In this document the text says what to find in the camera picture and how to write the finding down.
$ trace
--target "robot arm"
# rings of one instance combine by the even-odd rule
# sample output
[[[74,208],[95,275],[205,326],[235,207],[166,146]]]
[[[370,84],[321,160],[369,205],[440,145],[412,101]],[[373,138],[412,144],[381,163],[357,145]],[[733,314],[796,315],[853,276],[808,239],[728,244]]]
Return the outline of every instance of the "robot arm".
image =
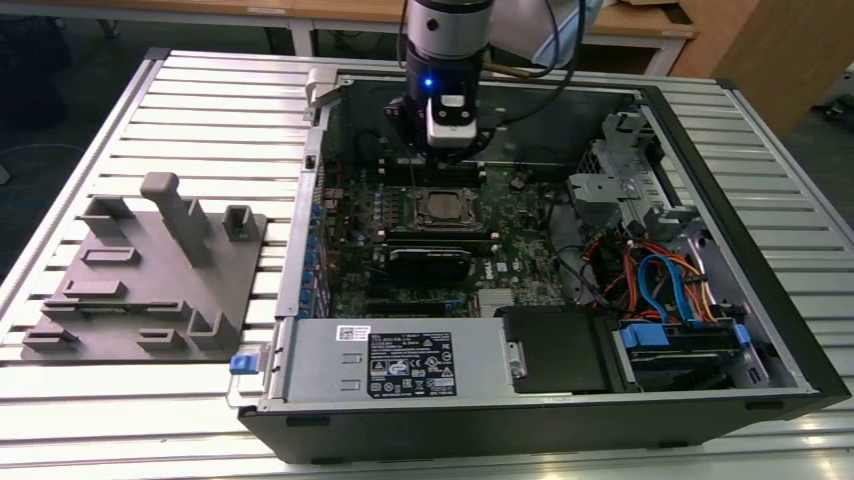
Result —
[[[477,108],[490,40],[536,62],[546,59],[561,66],[570,60],[578,4],[589,3],[596,14],[602,1],[549,2],[554,21],[546,0],[409,0],[408,90],[386,108],[386,115],[429,162],[453,164],[472,157],[504,121],[480,115]]]

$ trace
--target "sticker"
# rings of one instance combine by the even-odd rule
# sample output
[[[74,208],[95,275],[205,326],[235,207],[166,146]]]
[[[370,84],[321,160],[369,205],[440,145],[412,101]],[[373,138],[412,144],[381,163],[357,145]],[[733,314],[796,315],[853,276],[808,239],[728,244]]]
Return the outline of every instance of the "sticker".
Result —
[[[246,11],[250,13],[268,13],[270,15],[285,15],[285,8],[248,7]]]
[[[340,342],[368,342],[370,334],[370,325],[340,325],[336,340]]]
[[[369,395],[373,398],[457,395],[450,332],[374,333],[369,337]]]

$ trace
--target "black cable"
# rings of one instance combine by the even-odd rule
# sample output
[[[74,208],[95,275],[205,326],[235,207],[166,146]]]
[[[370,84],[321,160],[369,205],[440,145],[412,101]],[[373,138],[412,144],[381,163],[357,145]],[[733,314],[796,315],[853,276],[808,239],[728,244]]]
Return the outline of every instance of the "black cable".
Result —
[[[401,58],[401,42],[404,40],[404,23],[406,22],[406,10],[410,0],[404,0],[404,10],[401,11],[401,24],[398,25],[398,67],[404,70],[404,59]]]
[[[336,30],[336,32],[337,32],[338,35],[341,35],[342,37],[346,37],[346,38],[357,38],[365,33],[365,32],[357,32],[357,33],[353,33],[353,34],[348,34],[341,30]]]
[[[552,72],[554,72],[556,68],[558,67],[558,62],[561,61],[561,32],[558,31],[558,18],[556,16],[556,9],[552,6],[552,1],[550,0],[544,0],[544,3],[546,4],[546,10],[549,11],[549,20],[552,22],[552,34],[553,34],[553,38],[556,39],[556,50],[554,53],[552,55],[552,65],[549,65],[549,67],[537,73],[532,73],[532,75],[529,76],[529,78],[542,78],[546,75],[549,75]]]
[[[540,113],[540,111],[546,108],[552,102],[561,96],[566,87],[570,85],[570,81],[573,80],[573,75],[576,74],[576,67],[578,65],[578,55],[582,49],[582,40],[585,38],[585,22],[588,21],[588,2],[585,0],[578,0],[578,32],[576,33],[576,47],[573,50],[573,58],[570,59],[570,63],[566,67],[566,75],[564,76],[564,80],[552,91],[549,96],[544,99],[544,101],[524,115],[518,117],[509,118],[502,122],[504,126],[513,125],[517,122],[521,122],[526,118],[532,117],[534,114]]]

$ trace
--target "gray plastic peg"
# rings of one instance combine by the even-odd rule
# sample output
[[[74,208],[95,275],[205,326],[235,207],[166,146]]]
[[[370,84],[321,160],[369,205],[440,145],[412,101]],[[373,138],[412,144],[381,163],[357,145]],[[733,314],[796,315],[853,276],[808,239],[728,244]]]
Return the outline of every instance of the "gray plastic peg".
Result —
[[[194,226],[197,222],[190,216],[187,206],[178,194],[178,175],[169,172],[150,172],[143,179],[139,191],[145,198],[158,205],[173,238],[194,267],[211,263],[211,252],[205,244],[205,233]]]

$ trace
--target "blue cable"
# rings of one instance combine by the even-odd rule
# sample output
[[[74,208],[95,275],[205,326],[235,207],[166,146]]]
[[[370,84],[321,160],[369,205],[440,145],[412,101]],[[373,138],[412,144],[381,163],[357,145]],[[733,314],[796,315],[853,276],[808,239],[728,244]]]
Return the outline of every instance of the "blue cable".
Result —
[[[646,288],[646,269],[650,265],[653,259],[657,258],[665,262],[668,266],[668,271],[671,272],[671,278],[673,279],[673,292],[675,297],[677,298],[677,307],[680,308],[680,315],[683,315],[683,319],[687,322],[695,321],[695,312],[692,311],[692,305],[685,299],[685,292],[683,291],[683,279],[680,277],[680,270],[677,268],[677,264],[664,255],[650,255],[641,261],[641,266],[638,267],[638,288],[641,289],[641,295],[644,295],[644,299],[653,305],[653,308],[658,311],[662,316],[662,323],[668,320],[668,310],[665,307],[656,301],[653,295]]]

